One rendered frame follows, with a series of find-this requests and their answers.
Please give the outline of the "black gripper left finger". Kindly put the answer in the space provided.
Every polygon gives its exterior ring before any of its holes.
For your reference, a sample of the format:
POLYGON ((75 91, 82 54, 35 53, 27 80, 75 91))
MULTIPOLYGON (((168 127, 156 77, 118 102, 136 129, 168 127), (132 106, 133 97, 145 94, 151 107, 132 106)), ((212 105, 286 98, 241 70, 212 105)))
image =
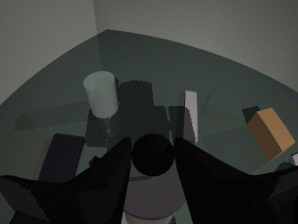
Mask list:
POLYGON ((121 224, 129 184, 132 137, 65 183, 0 176, 12 209, 56 224, 121 224))

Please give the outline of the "grey flat bar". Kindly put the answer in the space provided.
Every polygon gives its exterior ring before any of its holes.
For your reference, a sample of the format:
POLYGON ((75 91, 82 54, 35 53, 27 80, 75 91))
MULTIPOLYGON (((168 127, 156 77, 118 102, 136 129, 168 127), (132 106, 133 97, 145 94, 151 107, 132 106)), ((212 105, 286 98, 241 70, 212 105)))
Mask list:
POLYGON ((194 91, 185 89, 185 123, 182 139, 189 143, 197 143, 198 105, 197 95, 194 91))
POLYGON ((291 156, 291 161, 293 161, 293 164, 295 165, 295 167, 297 167, 297 165, 298 165, 298 153, 297 153, 297 155, 291 156))

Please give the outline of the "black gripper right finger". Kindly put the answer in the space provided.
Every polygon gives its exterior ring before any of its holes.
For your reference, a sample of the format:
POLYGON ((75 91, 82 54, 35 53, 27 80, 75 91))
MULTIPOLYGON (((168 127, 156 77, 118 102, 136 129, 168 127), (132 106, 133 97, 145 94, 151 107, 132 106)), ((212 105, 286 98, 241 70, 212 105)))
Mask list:
POLYGON ((250 176, 182 137, 174 161, 193 224, 245 224, 262 201, 298 185, 298 165, 250 176))

